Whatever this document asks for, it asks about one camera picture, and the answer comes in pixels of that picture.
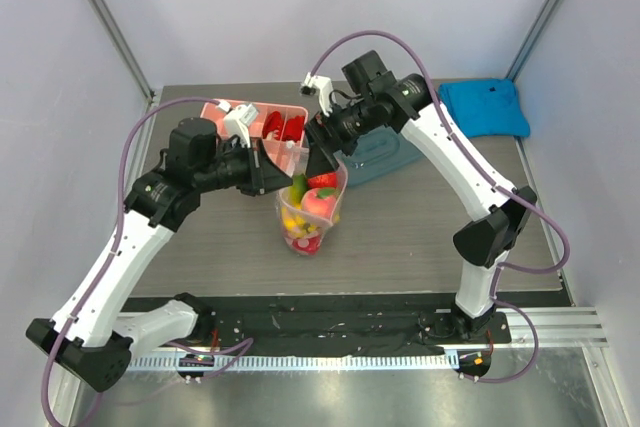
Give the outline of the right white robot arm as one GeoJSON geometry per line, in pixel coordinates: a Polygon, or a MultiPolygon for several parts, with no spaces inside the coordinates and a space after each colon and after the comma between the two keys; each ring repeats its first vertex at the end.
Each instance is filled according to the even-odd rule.
{"type": "Polygon", "coordinates": [[[332,81],[307,73],[300,91],[317,96],[320,110],[305,125],[309,145],[306,174],[338,167],[335,157],[354,153],[358,140],[388,127],[413,144],[454,190],[470,221],[453,237],[463,259],[460,287],[451,309],[451,332],[465,342],[483,335],[495,312],[494,275],[528,221],[532,188],[515,187],[495,172],[436,100],[425,76],[398,79],[375,51],[342,69],[353,92],[344,107],[331,101],[332,81]]]}

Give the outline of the red strawberry toy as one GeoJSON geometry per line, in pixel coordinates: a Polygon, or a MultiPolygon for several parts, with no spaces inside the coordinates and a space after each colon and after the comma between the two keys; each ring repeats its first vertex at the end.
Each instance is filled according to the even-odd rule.
{"type": "Polygon", "coordinates": [[[315,188],[337,188],[338,177],[336,172],[329,172],[314,177],[307,178],[307,184],[310,189],[315,188]]]}

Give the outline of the yellow bell pepper toy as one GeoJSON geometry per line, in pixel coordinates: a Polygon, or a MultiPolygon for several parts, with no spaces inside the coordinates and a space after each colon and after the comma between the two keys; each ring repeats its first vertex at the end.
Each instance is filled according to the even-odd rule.
{"type": "Polygon", "coordinates": [[[281,220],[287,235],[293,239],[305,238],[318,229],[315,224],[286,208],[281,210],[281,220]]]}

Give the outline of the pink peach toy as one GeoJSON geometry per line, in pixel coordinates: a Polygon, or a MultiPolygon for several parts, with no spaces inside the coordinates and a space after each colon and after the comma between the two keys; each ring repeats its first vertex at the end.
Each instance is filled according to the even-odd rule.
{"type": "Polygon", "coordinates": [[[310,189],[301,201],[301,209],[309,214],[331,220],[337,205],[336,188],[310,189]]]}

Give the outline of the clear pink zip top bag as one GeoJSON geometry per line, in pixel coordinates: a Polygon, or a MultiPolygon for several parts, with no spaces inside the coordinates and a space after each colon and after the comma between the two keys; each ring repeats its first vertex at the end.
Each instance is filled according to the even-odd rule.
{"type": "Polygon", "coordinates": [[[307,178],[308,149],[286,141],[278,158],[293,183],[276,194],[281,234],[288,247],[304,256],[316,255],[325,235],[340,221],[348,172],[342,161],[335,173],[307,178]]]}

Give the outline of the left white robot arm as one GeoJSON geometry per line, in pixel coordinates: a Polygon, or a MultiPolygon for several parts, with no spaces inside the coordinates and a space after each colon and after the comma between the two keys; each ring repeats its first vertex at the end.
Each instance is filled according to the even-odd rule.
{"type": "Polygon", "coordinates": [[[171,131],[161,162],[132,185],[112,240],[81,285],[52,318],[32,320],[27,338],[98,393],[113,387],[133,359],[157,347],[174,340],[205,344],[214,315],[188,293],[130,322],[118,316],[150,262],[199,208],[203,194],[236,188],[258,196],[291,183],[262,140],[223,140],[210,120],[182,120],[171,131]]]}

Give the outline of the green lime toy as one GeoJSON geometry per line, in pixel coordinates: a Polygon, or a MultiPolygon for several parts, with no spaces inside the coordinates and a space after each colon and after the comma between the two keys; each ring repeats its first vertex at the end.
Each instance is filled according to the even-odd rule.
{"type": "Polygon", "coordinates": [[[292,180],[293,183],[289,187],[289,202],[298,207],[308,190],[307,178],[304,174],[295,174],[292,180]]]}

